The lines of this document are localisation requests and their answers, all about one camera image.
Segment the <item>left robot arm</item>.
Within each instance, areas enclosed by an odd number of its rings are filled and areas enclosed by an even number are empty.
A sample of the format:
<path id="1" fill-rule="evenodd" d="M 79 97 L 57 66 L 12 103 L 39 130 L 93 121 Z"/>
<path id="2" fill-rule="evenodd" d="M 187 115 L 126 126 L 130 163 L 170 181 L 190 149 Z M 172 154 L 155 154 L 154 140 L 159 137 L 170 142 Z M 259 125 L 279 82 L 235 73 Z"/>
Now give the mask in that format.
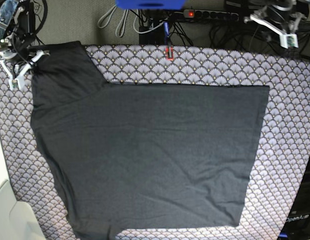
<path id="1" fill-rule="evenodd" d="M 280 46 L 298 48 L 299 24 L 307 20 L 304 11 L 297 9 L 295 0 L 266 0 L 262 8 L 243 18 L 244 23 L 255 22 L 278 35 Z"/>

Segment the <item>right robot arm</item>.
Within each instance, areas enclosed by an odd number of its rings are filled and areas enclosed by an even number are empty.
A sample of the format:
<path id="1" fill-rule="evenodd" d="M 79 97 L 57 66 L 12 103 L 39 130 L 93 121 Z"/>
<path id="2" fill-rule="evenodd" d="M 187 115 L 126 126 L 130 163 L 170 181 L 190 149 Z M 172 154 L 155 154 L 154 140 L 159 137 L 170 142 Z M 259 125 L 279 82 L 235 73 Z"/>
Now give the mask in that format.
<path id="1" fill-rule="evenodd" d="M 38 38 L 48 15 L 47 1 L 3 0 L 0 3 L 0 65 L 10 90 L 22 90 L 26 74 L 49 54 Z"/>

